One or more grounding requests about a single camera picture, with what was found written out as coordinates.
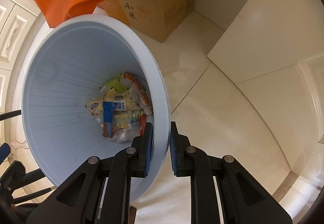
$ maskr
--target silver bolt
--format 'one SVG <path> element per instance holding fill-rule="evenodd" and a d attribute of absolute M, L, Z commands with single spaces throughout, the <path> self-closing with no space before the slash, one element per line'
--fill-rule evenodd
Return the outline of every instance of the silver bolt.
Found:
<path fill-rule="evenodd" d="M 227 163 L 232 163 L 232 162 L 234 162 L 234 157 L 227 155 L 227 156 L 224 157 L 224 160 Z"/>
<path fill-rule="evenodd" d="M 97 164 L 97 162 L 98 162 L 98 158 L 95 156 L 92 156 L 88 159 L 88 163 L 91 165 Z"/>
<path fill-rule="evenodd" d="M 134 147 L 129 147 L 126 149 L 127 154 L 134 154 L 136 152 L 136 148 Z"/>
<path fill-rule="evenodd" d="M 189 152 L 189 153 L 194 153 L 194 152 L 196 151 L 196 148 L 195 148 L 194 146 L 188 146 L 188 147 L 186 148 L 186 150 L 187 150 L 187 152 Z"/>

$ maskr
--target trash can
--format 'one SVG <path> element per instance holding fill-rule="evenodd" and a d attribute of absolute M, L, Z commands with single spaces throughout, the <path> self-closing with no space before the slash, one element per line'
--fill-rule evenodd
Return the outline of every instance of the trash can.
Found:
<path fill-rule="evenodd" d="M 125 71 L 139 78 L 154 111 L 150 171 L 145 179 L 132 179 L 134 201 L 154 182 L 168 149 L 169 102 L 152 54 L 129 27 L 102 15 L 70 19 L 38 47 L 25 77 L 22 120 L 30 150 L 55 186 L 90 156 L 104 159 L 131 145 L 104 138 L 85 108 L 105 82 Z"/>

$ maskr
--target beige floor tile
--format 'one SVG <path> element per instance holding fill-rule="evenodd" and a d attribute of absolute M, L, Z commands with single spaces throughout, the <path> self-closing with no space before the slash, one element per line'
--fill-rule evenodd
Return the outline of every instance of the beige floor tile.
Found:
<path fill-rule="evenodd" d="M 233 155 L 270 194 L 290 172 L 267 125 L 213 63 L 171 118 L 192 145 L 216 157 Z M 149 223 L 190 223 L 190 179 L 173 176 L 169 153 L 153 186 L 133 205 Z"/>
<path fill-rule="evenodd" d="M 168 91 L 171 111 L 199 79 L 210 60 L 206 57 L 224 31 L 192 12 L 163 43 L 136 31 L 157 61 Z"/>

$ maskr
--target floor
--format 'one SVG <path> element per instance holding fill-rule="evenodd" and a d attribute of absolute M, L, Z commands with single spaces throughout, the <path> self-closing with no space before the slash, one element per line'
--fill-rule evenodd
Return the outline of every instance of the floor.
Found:
<path fill-rule="evenodd" d="M 48 33 L 44 25 L 21 69 L 13 108 L 19 108 L 24 76 L 37 43 Z M 138 33 L 155 57 L 163 74 L 171 105 L 171 119 L 192 145 L 212 156 L 233 155 L 273 194 L 290 172 L 284 155 L 260 115 L 206 55 L 223 34 L 211 21 L 192 12 L 164 43 Z M 11 128 L 12 140 L 25 141 L 21 119 Z M 27 171 L 37 168 L 29 149 L 19 148 L 15 159 Z M 51 186 L 41 180 L 30 189 Z M 136 223 L 190 223 L 190 180 L 176 178 L 167 154 L 152 187 L 136 202 Z"/>

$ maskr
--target brown cardboard box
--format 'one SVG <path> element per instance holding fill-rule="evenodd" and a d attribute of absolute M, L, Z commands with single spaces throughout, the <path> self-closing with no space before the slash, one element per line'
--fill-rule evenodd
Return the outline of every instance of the brown cardboard box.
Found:
<path fill-rule="evenodd" d="M 193 10 L 195 0 L 105 0 L 106 13 L 163 42 Z"/>

